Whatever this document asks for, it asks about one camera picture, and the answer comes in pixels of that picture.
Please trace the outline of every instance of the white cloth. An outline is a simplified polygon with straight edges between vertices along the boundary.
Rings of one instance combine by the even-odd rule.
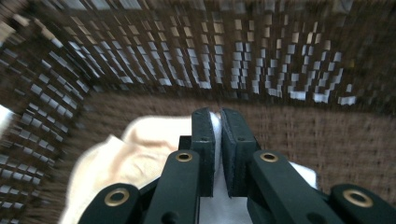
[[[247,198],[229,198],[221,164],[221,123],[211,113],[216,137],[214,197],[201,198],[200,223],[251,223]],[[191,135],[191,117],[143,117],[133,121],[122,140],[110,135],[87,150],[71,174],[61,224],[78,223],[96,194],[109,185],[127,183],[141,189],[161,175],[167,156],[181,135]],[[292,163],[312,186],[314,171]]]

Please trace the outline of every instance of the woven basket wall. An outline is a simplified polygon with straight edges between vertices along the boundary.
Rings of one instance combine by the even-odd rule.
[[[0,1],[0,222],[56,223],[74,162],[144,115],[240,111],[262,148],[396,205],[387,1]]]

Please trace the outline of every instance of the white towel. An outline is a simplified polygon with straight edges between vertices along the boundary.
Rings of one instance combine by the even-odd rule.
[[[221,123],[211,114],[216,137],[214,197],[201,198],[201,223],[251,223],[247,198],[229,198],[221,164]],[[71,174],[66,208],[59,223],[78,223],[96,194],[109,185],[127,183],[141,189],[161,175],[167,156],[177,150],[181,135],[191,135],[191,117],[143,117],[133,121],[121,140],[110,135],[87,150]],[[316,174],[292,164],[312,186]]]

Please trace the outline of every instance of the fabric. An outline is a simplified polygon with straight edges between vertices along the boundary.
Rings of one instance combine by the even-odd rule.
[[[201,198],[200,223],[251,223],[247,198],[229,198],[221,163],[221,123],[211,113],[216,137],[214,197]],[[177,150],[181,135],[191,135],[191,117],[143,117],[133,121],[121,139],[110,135],[88,149],[78,160],[69,180],[61,224],[78,223],[96,194],[116,183],[141,189],[161,176],[167,156]],[[292,163],[312,186],[314,171]]]

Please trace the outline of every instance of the woven texture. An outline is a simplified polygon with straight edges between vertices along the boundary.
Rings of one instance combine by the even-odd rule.
[[[263,148],[396,205],[386,1],[1,1],[0,222],[54,223],[77,157],[144,115],[238,110]]]

